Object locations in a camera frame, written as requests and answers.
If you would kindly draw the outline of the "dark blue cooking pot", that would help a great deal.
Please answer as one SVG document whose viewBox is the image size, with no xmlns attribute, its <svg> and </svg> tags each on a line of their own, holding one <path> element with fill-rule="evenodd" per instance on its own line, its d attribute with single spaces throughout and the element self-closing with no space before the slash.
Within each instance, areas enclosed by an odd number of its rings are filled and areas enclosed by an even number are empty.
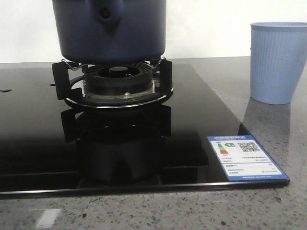
<svg viewBox="0 0 307 230">
<path fill-rule="evenodd" d="M 64 58 L 87 64 L 147 61 L 165 52 L 165 0 L 54 0 Z"/>
</svg>

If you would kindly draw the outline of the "black glass stove top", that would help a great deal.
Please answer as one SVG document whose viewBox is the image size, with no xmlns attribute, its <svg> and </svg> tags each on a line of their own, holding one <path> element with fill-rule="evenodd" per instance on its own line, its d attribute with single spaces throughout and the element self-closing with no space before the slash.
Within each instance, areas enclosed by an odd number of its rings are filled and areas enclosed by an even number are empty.
<svg viewBox="0 0 307 230">
<path fill-rule="evenodd" d="M 69 108 L 48 68 L 1 69 L 0 196 L 282 187 L 230 181 L 208 136 L 251 135 L 190 65 L 173 96 L 125 112 Z"/>
</svg>

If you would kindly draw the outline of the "blue energy label sticker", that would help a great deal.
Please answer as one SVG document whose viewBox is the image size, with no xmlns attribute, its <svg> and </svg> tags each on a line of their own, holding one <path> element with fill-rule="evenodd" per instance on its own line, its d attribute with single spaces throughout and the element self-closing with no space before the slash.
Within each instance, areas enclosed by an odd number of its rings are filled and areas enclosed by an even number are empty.
<svg viewBox="0 0 307 230">
<path fill-rule="evenodd" d="M 230 181 L 288 179 L 252 135 L 208 136 L 207 139 Z"/>
</svg>

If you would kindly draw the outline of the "light blue ribbed cup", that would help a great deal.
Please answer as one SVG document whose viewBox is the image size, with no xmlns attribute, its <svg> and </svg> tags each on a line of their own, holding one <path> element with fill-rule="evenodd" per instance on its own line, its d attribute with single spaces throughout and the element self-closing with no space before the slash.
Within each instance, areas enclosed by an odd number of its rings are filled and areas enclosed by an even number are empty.
<svg viewBox="0 0 307 230">
<path fill-rule="evenodd" d="M 306 22 L 250 26 L 251 98 L 266 104 L 290 103 L 307 62 Z"/>
</svg>

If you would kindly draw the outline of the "black pot support grate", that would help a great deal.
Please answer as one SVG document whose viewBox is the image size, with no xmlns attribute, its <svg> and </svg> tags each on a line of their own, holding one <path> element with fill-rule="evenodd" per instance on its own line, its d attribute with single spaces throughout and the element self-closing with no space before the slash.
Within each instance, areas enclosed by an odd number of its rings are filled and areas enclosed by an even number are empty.
<svg viewBox="0 0 307 230">
<path fill-rule="evenodd" d="M 154 92 L 149 94 L 129 94 L 98 98 L 84 93 L 84 72 L 92 67 L 88 64 L 61 62 L 52 64 L 57 98 L 64 100 L 70 107 L 81 110 L 129 110 L 162 104 L 173 94 L 172 62 L 161 58 L 145 63 L 153 70 Z"/>
</svg>

